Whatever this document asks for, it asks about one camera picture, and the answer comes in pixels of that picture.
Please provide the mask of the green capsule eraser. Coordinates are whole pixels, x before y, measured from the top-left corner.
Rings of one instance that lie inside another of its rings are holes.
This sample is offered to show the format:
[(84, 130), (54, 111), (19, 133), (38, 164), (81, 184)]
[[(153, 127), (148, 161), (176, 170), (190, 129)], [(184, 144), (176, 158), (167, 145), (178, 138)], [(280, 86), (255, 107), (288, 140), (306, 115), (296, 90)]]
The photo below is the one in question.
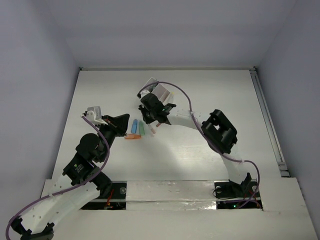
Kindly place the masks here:
[(138, 128), (139, 128), (139, 134), (141, 136), (145, 135), (145, 128), (144, 128), (144, 123), (142, 121), (138, 122)]

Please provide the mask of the peach white marker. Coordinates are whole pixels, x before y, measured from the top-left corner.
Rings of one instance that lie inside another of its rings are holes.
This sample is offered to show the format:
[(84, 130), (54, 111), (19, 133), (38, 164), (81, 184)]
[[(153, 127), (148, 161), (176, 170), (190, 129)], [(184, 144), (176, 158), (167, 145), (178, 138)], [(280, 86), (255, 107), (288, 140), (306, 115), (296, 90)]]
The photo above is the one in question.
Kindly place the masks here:
[(149, 130), (150, 130), (150, 134), (151, 134), (152, 136), (154, 136), (154, 135), (156, 134), (155, 129), (154, 129), (150, 124), (147, 124), (147, 126), (148, 126), (148, 128), (149, 128)]

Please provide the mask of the clear green gel pen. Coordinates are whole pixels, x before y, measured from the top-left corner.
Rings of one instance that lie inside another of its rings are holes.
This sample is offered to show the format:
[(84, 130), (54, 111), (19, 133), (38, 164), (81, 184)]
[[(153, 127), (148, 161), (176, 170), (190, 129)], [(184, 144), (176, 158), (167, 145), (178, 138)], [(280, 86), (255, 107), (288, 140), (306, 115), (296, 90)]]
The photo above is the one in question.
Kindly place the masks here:
[(149, 87), (150, 91), (152, 92), (152, 91), (157, 87), (157, 85), (158, 85), (157, 82), (155, 82), (154, 84), (152, 84), (152, 85)]

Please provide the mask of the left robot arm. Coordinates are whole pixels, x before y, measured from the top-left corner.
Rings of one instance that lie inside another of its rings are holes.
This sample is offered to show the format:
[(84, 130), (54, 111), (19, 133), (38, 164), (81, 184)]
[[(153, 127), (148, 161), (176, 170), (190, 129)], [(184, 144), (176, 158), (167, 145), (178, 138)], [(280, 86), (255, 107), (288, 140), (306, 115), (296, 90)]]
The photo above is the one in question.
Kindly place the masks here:
[(115, 138), (126, 135), (130, 115), (101, 116), (88, 109), (81, 117), (96, 132), (80, 139), (74, 157), (48, 194), (28, 204), (9, 220), (6, 239), (13, 230), (22, 240), (51, 240), (63, 218), (90, 201), (111, 194), (113, 182), (103, 173), (103, 168)]

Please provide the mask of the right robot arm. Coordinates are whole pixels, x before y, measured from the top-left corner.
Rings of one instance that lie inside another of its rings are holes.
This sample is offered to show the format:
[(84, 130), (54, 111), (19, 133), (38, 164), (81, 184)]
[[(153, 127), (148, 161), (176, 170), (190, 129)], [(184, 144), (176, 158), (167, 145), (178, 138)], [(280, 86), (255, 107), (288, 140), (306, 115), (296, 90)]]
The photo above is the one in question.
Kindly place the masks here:
[(141, 102), (138, 109), (145, 123), (156, 121), (159, 124), (198, 130), (209, 147), (221, 156), (228, 173), (231, 192), (241, 197), (248, 191), (252, 177), (244, 167), (244, 161), (238, 156), (238, 132), (221, 110), (197, 113), (179, 108), (173, 103), (164, 105), (155, 94), (148, 91), (137, 96)]

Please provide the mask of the orange capsule eraser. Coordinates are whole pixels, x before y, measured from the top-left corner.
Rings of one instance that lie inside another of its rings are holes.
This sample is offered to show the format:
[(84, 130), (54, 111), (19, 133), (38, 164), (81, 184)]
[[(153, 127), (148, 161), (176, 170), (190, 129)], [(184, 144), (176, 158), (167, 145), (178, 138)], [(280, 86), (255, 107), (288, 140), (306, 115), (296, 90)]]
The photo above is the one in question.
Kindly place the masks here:
[(126, 140), (135, 140), (135, 139), (141, 139), (142, 138), (142, 136), (141, 135), (139, 135), (139, 134), (126, 134), (125, 136), (124, 136), (124, 138), (126, 139)]

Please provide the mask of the blue capsule eraser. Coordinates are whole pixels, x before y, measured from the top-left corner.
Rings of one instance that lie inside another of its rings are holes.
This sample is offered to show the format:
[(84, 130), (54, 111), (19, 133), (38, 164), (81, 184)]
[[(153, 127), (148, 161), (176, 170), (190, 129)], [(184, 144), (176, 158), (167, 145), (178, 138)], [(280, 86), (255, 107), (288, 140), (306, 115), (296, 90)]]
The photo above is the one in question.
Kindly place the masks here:
[(136, 134), (138, 129), (138, 120), (134, 119), (131, 126), (131, 133)]

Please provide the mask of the white three-compartment organizer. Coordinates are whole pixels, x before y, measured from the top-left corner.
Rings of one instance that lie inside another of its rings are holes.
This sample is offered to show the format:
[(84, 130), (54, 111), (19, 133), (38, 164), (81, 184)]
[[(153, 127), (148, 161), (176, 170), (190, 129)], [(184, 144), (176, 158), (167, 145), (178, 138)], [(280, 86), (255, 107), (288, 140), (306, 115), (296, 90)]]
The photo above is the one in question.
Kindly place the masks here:
[[(157, 79), (151, 77), (143, 86), (143, 90), (150, 91), (150, 86), (155, 82), (158, 83)], [(171, 92), (164, 85), (160, 83), (158, 83), (156, 88), (153, 91), (150, 91), (150, 93), (154, 94), (162, 102), (163, 105), (174, 103), (174, 97), (171, 96)]]

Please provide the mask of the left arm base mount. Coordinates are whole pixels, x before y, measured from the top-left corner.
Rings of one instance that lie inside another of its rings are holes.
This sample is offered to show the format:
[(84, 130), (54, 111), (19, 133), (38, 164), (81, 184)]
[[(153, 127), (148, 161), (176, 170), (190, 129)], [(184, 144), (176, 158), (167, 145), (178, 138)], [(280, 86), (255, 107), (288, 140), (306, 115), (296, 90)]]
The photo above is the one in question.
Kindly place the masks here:
[(127, 181), (113, 181), (107, 193), (91, 200), (81, 210), (126, 210)]

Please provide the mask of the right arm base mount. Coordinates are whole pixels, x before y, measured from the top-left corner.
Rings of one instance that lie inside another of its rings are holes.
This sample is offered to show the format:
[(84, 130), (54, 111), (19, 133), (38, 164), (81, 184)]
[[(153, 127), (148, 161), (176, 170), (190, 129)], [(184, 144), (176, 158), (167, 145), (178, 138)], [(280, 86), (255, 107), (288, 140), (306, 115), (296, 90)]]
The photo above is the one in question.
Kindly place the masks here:
[(214, 183), (213, 197), (218, 210), (263, 209), (258, 182), (248, 173), (241, 184), (228, 181)]

